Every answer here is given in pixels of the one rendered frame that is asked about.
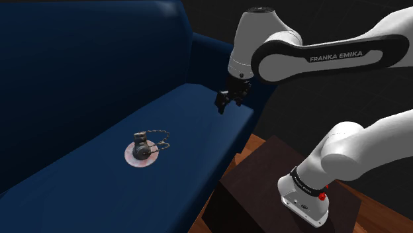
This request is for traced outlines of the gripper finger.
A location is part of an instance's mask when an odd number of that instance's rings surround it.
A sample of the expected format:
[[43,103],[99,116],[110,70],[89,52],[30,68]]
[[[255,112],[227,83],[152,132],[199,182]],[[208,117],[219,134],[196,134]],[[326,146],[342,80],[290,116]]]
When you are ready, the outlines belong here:
[[244,101],[244,98],[248,95],[247,91],[239,91],[234,94],[234,101],[237,106],[241,106]]
[[224,113],[226,105],[230,102],[228,91],[219,91],[217,93],[214,104],[218,108],[218,112],[222,115]]

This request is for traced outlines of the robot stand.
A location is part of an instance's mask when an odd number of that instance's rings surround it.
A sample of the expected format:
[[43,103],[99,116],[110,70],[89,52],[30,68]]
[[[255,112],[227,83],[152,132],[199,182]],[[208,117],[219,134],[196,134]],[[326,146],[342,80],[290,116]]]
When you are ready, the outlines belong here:
[[218,182],[202,219],[212,233],[367,233],[357,223],[361,200],[333,181],[326,223],[315,228],[281,203],[280,177],[303,156],[270,137]]

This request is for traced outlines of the dark blue sofa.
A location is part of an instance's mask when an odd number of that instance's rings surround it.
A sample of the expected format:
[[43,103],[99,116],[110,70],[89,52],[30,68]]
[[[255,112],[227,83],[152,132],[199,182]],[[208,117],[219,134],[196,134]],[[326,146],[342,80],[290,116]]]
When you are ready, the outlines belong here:
[[179,0],[0,3],[0,233],[188,233],[275,89],[221,115],[231,51]]

